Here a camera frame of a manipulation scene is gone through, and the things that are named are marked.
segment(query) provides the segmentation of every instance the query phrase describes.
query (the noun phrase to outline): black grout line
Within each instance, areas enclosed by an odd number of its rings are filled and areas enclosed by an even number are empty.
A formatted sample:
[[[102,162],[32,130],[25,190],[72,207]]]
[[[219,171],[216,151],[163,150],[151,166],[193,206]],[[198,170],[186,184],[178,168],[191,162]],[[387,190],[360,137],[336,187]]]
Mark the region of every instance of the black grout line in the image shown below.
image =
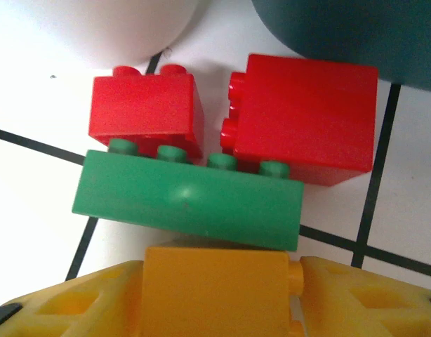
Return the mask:
[[[331,246],[346,249],[348,251],[354,251],[354,247],[356,245],[356,242],[350,239],[339,237],[304,225],[300,225],[300,235],[316,241],[324,242],[325,244],[330,244]]]
[[[94,234],[94,229],[97,225],[97,218],[89,218],[84,228],[83,235],[81,236],[80,243],[78,244],[77,251],[75,251],[75,256],[67,273],[66,280],[74,279],[80,271],[81,264],[83,263],[84,256],[89,247],[89,242],[91,241],[92,234]]]
[[[157,53],[156,55],[153,55],[152,58],[150,58],[150,62],[148,63],[147,70],[145,71],[146,74],[154,74],[154,72],[157,69],[159,59],[161,58],[162,51]]]
[[[59,147],[47,145],[36,140],[16,135],[11,132],[0,130],[0,140],[5,140],[6,142],[26,147],[27,149],[31,149],[37,152],[42,152],[44,154],[48,154],[49,156],[59,158],[65,161],[70,161],[71,163],[83,165],[84,156],[82,156],[81,154],[63,150]]]
[[[379,135],[378,149],[376,150],[375,163],[371,172],[369,189],[367,191],[364,210],[362,211],[362,218],[359,225],[359,231],[357,233],[357,245],[354,248],[353,258],[351,261],[351,266],[353,267],[362,268],[362,264],[364,263],[367,241],[369,240],[371,222],[375,213],[379,185],[383,176],[385,157],[387,156],[387,149],[389,147],[395,112],[397,111],[400,90],[401,84],[392,84],[390,86],[387,106],[385,107],[383,126]]]
[[[419,272],[421,274],[431,276],[431,265],[427,263],[412,260],[411,258],[406,258],[404,256],[399,256],[397,254],[390,253],[388,251],[383,251],[382,249],[367,246],[366,256],[369,258],[374,258],[375,260],[390,263],[392,265],[397,265],[405,269],[413,270],[414,272]]]

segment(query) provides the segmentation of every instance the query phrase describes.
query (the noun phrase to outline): red building block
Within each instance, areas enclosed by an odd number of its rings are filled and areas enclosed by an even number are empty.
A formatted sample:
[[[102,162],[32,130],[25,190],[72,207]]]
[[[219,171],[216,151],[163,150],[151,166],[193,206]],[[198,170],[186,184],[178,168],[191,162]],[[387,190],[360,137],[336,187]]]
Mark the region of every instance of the red building block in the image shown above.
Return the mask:
[[[220,145],[248,170],[277,160],[291,179],[335,185],[372,169],[377,86],[374,67],[250,55]]]
[[[194,77],[179,65],[159,75],[142,76],[132,67],[116,67],[113,76],[94,79],[89,135],[108,145],[110,138],[135,142],[155,157],[160,145],[203,153],[204,115]]]

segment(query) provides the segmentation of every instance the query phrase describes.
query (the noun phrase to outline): large red block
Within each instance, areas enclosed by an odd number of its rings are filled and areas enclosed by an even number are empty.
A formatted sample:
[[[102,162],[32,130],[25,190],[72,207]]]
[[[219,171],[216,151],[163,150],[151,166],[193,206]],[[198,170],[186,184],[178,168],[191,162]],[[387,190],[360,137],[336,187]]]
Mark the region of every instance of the large red block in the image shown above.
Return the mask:
[[[155,157],[160,145],[203,153],[204,115],[194,77],[179,65],[142,76],[116,67],[113,76],[94,79],[89,135],[108,145],[111,138],[135,142],[141,154]]]
[[[220,145],[245,167],[277,160],[291,179],[335,185],[372,169],[377,86],[375,67],[250,55]]]

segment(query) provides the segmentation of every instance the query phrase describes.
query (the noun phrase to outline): yellow building block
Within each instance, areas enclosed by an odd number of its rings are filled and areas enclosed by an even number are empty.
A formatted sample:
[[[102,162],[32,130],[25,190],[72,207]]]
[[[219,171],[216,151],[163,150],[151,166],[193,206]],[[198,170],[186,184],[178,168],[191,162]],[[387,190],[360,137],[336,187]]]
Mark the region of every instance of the yellow building block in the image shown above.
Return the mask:
[[[286,252],[150,247],[143,277],[143,337],[304,336],[289,306],[302,270]]]
[[[128,337],[140,334],[142,261],[131,261],[8,302],[23,308],[0,337]]]
[[[322,258],[301,258],[309,337],[431,337],[431,291]]]

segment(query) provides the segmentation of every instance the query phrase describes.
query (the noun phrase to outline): white tile floor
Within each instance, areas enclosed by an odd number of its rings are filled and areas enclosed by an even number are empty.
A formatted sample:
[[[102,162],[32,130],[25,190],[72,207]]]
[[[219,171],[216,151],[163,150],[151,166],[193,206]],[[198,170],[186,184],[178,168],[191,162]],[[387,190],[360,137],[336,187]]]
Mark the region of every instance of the white tile floor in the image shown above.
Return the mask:
[[[0,128],[85,154],[102,145],[87,136],[92,77],[109,70],[58,66],[71,57],[0,1]],[[227,115],[230,72],[245,70],[249,53],[296,55],[263,26],[248,0],[201,6],[160,65],[179,62],[194,73],[206,114],[205,153],[217,152]],[[49,58],[56,57],[55,65]],[[145,70],[146,64],[138,69]],[[389,84],[379,83],[376,142]],[[80,166],[0,141],[0,304],[61,282],[87,218],[70,213]],[[332,188],[307,186],[302,222],[355,239],[369,174]],[[99,221],[80,275],[141,259],[148,244],[173,233]],[[390,141],[370,245],[431,263],[431,93],[403,88]],[[10,247],[8,253],[2,253]],[[352,253],[302,237],[293,256],[349,264]],[[366,258],[364,268],[431,288],[431,277]]]

